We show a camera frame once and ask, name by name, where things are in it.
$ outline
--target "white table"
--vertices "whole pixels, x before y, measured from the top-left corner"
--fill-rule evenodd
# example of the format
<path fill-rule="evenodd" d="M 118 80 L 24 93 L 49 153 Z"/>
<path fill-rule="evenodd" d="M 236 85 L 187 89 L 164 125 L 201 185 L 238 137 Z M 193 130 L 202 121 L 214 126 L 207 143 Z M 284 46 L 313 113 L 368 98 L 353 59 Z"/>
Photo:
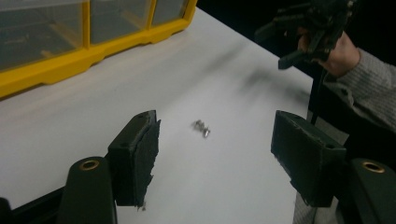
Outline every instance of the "white table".
<path fill-rule="evenodd" d="M 119 223 L 291 223 L 295 190 L 270 152 L 275 112 L 306 117 L 312 79 L 197 8 L 191 26 L 0 102 L 0 196 L 16 208 L 65 184 L 136 114 L 162 120 L 147 210 Z M 191 124 L 211 130 L 204 139 Z"/>

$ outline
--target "screw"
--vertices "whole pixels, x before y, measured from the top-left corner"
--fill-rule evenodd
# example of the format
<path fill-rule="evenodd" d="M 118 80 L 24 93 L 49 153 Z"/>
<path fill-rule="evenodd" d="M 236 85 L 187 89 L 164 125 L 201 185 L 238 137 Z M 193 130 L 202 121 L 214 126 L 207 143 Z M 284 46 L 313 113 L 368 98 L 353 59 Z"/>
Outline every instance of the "screw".
<path fill-rule="evenodd" d="M 193 125 L 194 125 L 194 129 L 203 133 L 204 138 L 207 138 L 209 136 L 210 134 L 209 127 L 206 127 L 205 124 L 200 119 L 195 121 Z"/>
<path fill-rule="evenodd" d="M 210 134 L 209 127 L 204 128 L 204 138 L 207 138 Z"/>

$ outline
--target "human hand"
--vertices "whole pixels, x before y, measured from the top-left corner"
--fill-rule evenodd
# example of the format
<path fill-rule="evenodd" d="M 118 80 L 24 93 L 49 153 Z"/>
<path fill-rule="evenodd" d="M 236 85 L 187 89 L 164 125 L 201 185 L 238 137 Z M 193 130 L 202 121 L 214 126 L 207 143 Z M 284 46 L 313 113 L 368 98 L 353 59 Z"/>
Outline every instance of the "human hand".
<path fill-rule="evenodd" d="M 310 43 L 310 35 L 304 30 L 301 30 L 300 33 L 302 36 L 298 42 L 298 49 L 307 51 Z M 361 54 L 359 50 L 352 43 L 347 33 L 343 32 L 335 44 L 335 48 L 330 52 L 329 59 L 326 62 L 319 59 L 314 59 L 313 61 L 318 62 L 334 77 L 342 77 L 353 69 L 360 59 Z"/>

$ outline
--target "yellow plastic frame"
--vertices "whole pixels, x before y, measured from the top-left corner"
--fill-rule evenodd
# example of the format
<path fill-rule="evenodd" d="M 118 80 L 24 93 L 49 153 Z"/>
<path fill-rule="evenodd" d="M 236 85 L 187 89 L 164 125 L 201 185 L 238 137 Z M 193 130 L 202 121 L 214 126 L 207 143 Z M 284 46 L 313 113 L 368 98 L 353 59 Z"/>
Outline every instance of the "yellow plastic frame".
<path fill-rule="evenodd" d="M 90 42 L 90 2 L 81 3 L 83 48 L 37 63 L 0 72 L 0 99 L 41 84 L 53 84 L 88 70 L 106 56 L 141 45 L 154 44 L 187 28 L 195 12 L 197 0 L 189 0 L 183 18 L 151 27 L 157 0 L 151 0 L 146 30 L 102 44 Z"/>

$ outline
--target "yellow storage bin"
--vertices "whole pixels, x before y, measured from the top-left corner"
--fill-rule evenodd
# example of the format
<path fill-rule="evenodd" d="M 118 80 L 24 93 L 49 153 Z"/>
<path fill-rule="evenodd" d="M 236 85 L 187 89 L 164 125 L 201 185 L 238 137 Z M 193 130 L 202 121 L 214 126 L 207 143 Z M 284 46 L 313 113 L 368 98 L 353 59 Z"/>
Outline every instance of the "yellow storage bin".
<path fill-rule="evenodd" d="M 0 99 L 187 28 L 197 0 L 0 0 Z"/>

